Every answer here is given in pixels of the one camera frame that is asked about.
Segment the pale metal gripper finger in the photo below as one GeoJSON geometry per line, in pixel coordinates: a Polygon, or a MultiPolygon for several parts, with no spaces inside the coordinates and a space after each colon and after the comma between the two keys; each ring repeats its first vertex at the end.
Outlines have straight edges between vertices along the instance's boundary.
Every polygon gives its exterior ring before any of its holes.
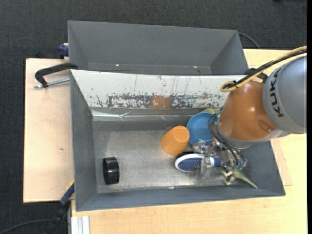
{"type": "Polygon", "coordinates": [[[208,150],[208,145],[205,141],[199,141],[193,144],[193,152],[198,154],[206,154],[208,150]]]}
{"type": "Polygon", "coordinates": [[[213,158],[204,157],[201,161],[200,177],[202,179],[208,178],[210,176],[212,168],[213,168],[213,158]]]}

